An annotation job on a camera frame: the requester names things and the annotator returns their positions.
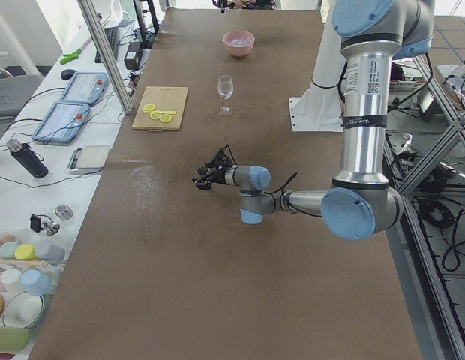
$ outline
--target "water bottle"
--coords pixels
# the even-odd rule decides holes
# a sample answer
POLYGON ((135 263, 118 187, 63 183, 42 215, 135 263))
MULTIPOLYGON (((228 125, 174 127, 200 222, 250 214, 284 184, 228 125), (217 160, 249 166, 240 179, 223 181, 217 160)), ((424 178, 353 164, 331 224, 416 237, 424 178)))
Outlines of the water bottle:
POLYGON ((49 172, 28 144, 22 144, 16 139, 6 142, 10 154, 36 179, 43 178, 49 172))

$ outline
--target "black mouse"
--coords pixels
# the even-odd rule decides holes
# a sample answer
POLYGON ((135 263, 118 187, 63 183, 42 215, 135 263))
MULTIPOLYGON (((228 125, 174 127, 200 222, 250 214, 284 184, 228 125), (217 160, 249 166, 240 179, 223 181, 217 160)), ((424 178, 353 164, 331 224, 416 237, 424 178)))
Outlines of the black mouse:
POLYGON ((69 80, 71 77, 73 77, 74 73, 76 71, 74 69, 66 69, 61 72, 61 79, 63 80, 69 80))

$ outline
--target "power adapter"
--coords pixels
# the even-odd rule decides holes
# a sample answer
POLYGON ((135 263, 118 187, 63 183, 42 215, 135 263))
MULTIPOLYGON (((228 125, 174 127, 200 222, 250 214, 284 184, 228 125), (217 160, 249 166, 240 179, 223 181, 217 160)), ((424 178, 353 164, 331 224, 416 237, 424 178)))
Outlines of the power adapter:
POLYGON ((138 70, 140 68, 143 51, 140 42, 134 41, 129 43, 126 56, 124 57, 124 64, 128 70, 138 70))

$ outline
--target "chair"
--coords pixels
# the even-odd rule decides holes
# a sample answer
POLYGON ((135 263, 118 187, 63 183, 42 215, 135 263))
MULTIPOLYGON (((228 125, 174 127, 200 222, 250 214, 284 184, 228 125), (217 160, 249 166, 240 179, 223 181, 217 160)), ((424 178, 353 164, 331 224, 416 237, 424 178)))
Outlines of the chair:
POLYGON ((26 101, 42 83, 41 75, 13 76, 9 71, 0 68, 6 77, 0 79, 0 139, 5 129, 19 115, 26 101))

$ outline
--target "blue joint cap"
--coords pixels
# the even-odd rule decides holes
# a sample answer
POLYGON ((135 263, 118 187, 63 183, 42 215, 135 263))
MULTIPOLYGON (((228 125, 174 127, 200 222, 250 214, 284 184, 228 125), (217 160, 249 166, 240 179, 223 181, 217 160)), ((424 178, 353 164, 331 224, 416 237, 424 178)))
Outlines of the blue joint cap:
POLYGON ((426 40, 419 41, 417 43, 411 43, 410 45, 404 46, 396 55, 392 58, 393 60, 413 58, 414 56, 419 56, 425 54, 431 48, 433 42, 433 37, 430 37, 426 40))
POLYGON ((337 0, 332 26, 342 38, 364 34, 387 14, 394 0, 337 0))
POLYGON ((265 190, 271 183, 271 173, 265 167, 251 166, 249 169, 250 183, 257 190, 265 190))
POLYGON ((263 216, 255 212, 241 209, 241 221, 245 224, 257 225, 263 222, 263 216))
POLYGON ((369 204, 352 190, 336 187, 321 202, 321 215, 336 236, 362 240, 374 234, 376 219, 369 204))

